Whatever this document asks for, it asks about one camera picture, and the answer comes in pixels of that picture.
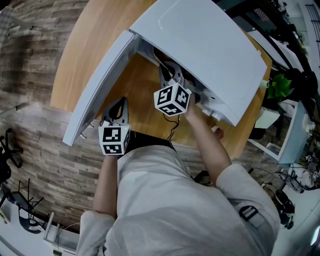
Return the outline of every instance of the wooden floor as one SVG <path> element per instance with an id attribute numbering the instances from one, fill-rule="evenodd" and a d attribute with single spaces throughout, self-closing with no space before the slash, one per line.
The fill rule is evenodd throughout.
<path id="1" fill-rule="evenodd" d="M 12 128 L 14 142 L 24 149 L 22 168 L 17 169 L 8 161 L 12 170 L 8 185 L 15 191 L 19 180 L 27 184 L 30 178 L 32 196 L 44 197 L 36 213 L 46 216 L 55 212 L 54 221 L 65 226 L 78 223 L 81 214 L 92 208 L 103 161 L 98 123 L 87 132 L 87 139 L 78 139 L 69 147 L 62 138 L 71 114 L 49 107 L 63 49 L 86 3 L 87 0 L 12 0 L 10 5 L 18 17 L 33 22 L 35 27 L 12 28 L 0 54 L 0 110 L 24 104 L 16 113 L 0 119 L 0 134 Z M 193 173 L 204 170 L 197 150 L 178 146 L 177 151 Z M 251 167 L 269 172 L 278 168 L 250 144 L 233 162 L 243 164 L 248 171 Z M 255 170 L 252 176 L 259 183 L 272 180 L 262 170 Z M 272 183 L 282 187 L 277 179 Z"/>

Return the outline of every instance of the wooden table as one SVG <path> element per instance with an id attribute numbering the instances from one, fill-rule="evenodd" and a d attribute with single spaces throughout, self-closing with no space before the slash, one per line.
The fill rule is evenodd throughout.
<path id="1" fill-rule="evenodd" d="M 73 112 L 91 75 L 108 49 L 122 33 L 150 7 L 155 0 L 90 0 L 76 22 L 63 51 L 51 96 L 52 107 Z M 270 76 L 272 61 L 265 51 L 248 36 L 267 65 L 264 80 Z M 134 131 L 166 139 L 174 123 L 167 122 L 155 109 L 153 93 L 159 90 L 158 67 L 136 54 L 106 97 L 102 110 L 122 96 L 129 102 L 129 123 Z M 236 127 L 204 116 L 210 126 L 224 130 L 222 143 L 231 157 L 239 157 L 257 119 L 266 90 L 258 89 L 247 111 Z M 181 116 L 173 142 L 196 147 L 192 131 Z"/>

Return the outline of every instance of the wooden surface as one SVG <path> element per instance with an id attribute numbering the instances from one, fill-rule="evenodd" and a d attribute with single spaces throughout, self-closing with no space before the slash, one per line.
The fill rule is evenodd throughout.
<path id="1" fill-rule="evenodd" d="M 74 26 L 65 46 L 53 86 L 51 106 L 73 112 L 91 75 L 102 57 L 117 39 L 153 3 L 153 0 L 90 0 Z M 271 59 L 254 42 L 268 66 L 264 79 L 269 79 Z M 136 54 L 108 94 L 100 112 L 113 100 L 125 96 L 129 101 L 129 123 L 134 131 L 166 139 L 173 124 L 154 108 L 153 93 L 159 90 L 158 68 Z M 206 118 L 210 126 L 224 130 L 223 145 L 231 157 L 239 157 L 259 114 L 264 90 L 259 90 L 237 127 Z M 196 147 L 196 141 L 184 117 L 172 141 Z"/>
<path id="2" fill-rule="evenodd" d="M 0 135 L 12 128 L 10 136 L 24 150 L 20 169 L 7 162 L 12 171 L 8 186 L 16 191 L 19 180 L 26 187 L 30 178 L 30 194 L 35 200 L 44 197 L 35 212 L 41 216 L 55 212 L 54 221 L 65 227 L 80 222 L 81 214 L 92 209 L 104 159 L 96 129 L 87 129 L 88 139 L 65 145 L 62 139 L 71 114 L 49 106 L 60 58 L 86 4 L 87 0 L 12 0 L 18 18 L 37 26 L 31 31 L 11 29 L 0 54 L 0 112 L 27 103 L 0 119 Z M 192 173 L 205 169 L 197 150 L 176 150 Z M 241 157 L 232 162 L 247 171 L 259 167 L 273 173 L 278 168 L 276 161 L 249 142 Z M 272 180 L 269 173 L 258 169 L 251 175 L 259 184 Z M 276 178 L 272 184 L 278 189 L 282 186 Z"/>

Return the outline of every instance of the wrist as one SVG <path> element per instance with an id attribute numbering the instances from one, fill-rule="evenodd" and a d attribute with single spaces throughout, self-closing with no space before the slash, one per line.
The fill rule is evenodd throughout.
<path id="1" fill-rule="evenodd" d="M 115 154 L 107 154 L 104 156 L 104 160 L 106 160 L 106 161 L 118 160 L 118 156 Z"/>
<path id="2" fill-rule="evenodd" d="M 184 116 L 190 125 L 198 123 L 199 119 L 201 119 L 201 117 L 196 112 L 191 112 L 191 113 L 185 114 Z"/>

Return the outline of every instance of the gray t-shirt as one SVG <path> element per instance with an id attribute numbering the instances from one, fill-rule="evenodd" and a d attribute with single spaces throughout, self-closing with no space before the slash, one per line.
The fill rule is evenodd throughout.
<path id="1" fill-rule="evenodd" d="M 258 213 L 249 221 L 244 206 Z M 78 256 L 267 256 L 280 219 L 266 192 L 239 164 L 216 187 L 193 181 L 177 153 L 154 145 L 118 161 L 117 219 L 87 211 Z"/>

